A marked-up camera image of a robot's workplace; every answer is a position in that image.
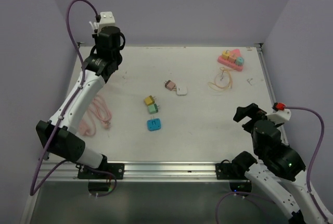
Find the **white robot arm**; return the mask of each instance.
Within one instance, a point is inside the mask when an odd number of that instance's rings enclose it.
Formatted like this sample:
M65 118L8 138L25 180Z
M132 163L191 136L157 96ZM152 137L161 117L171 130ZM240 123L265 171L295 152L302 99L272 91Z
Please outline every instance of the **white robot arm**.
M298 222L291 223L333 223L332 213L327 210L316 191L308 190L307 170L301 157L290 146L281 143L281 132L277 128L290 119L290 110L278 103L273 108L276 112L267 114L256 104L238 107L234 120L239 122L246 116L251 118L242 127L251 133L254 153L269 171L281 179L289 192L273 182L260 165L256 164L257 160L247 152L242 152L233 160L233 168L238 170L236 174L245 175L258 184L287 217L298 213L297 209L300 209L302 220L297 219Z
M98 29L93 34L95 46L84 61L84 71L81 71L77 83L56 113L48 122L39 121L36 126L43 147L47 144L54 127L58 128L47 149L48 152L101 171L102 163L107 163L107 158L86 147L84 141L75 134L89 104L122 62L120 50L125 46L125 37L114 25L112 12L100 13Z

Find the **rubber band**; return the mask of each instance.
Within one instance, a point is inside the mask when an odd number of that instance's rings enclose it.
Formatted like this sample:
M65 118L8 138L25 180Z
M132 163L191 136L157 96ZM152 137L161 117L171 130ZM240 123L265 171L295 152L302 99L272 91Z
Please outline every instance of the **rubber band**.
M213 90L215 90L215 91L218 91L218 92L223 92L223 91L225 91L225 90L227 90L227 89L231 89L232 87L233 87L233 78L232 78L232 76L231 76L231 71L235 71L234 69L227 69L227 68L224 68L224 67L221 67L220 68L220 70L222 71L222 72L220 72L220 73L218 73L216 76L215 76L215 78L214 78L214 82L208 82L208 86L211 88L211 89L213 89ZM229 76L229 83L226 85L226 86L219 86L217 83L216 83L216 80L217 80L217 78L221 75L223 75L223 73L224 72L226 72L227 74L228 74L228 76Z

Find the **purple wall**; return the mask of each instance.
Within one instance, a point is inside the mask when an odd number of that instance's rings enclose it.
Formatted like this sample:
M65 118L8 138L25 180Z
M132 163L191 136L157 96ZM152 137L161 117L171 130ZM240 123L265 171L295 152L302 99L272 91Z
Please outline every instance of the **purple wall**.
M64 15L71 0L56 0ZM89 0L111 10L129 44L253 45L263 42L288 0ZM92 43L83 5L73 13L80 41Z
M326 131L312 182L333 211L333 0L289 0L264 44L264 56L279 101L322 114ZM310 113L292 112L286 124L290 145L309 164L320 125Z
M41 151L35 126L60 105L74 53L54 0L2 0L0 26L0 223L18 223Z

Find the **black base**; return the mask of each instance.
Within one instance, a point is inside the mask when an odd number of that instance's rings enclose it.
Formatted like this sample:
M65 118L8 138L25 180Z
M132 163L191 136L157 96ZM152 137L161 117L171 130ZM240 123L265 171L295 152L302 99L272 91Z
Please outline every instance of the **black base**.
M117 180L122 180L124 176L124 169L125 164L124 163L107 163L104 165L103 171L110 172L114 174ZM92 173L87 169L83 169L81 172L79 170L78 173L78 179L82 180L99 180L99 179L108 179L108 175L99 175L97 173Z
M216 163L215 172L218 180L247 180L245 176L238 176L233 172L231 163Z

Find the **pink charging cable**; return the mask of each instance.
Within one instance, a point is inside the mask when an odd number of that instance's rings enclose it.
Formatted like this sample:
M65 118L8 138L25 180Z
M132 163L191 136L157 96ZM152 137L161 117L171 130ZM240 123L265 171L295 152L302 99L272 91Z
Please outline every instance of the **pink charging cable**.
M112 113L101 95L96 95L94 97L86 112L93 126L91 128L89 124L82 119L79 125L80 135L94 136L96 134L96 124L93 115L101 122L103 128L109 129L111 127L110 120L112 118Z

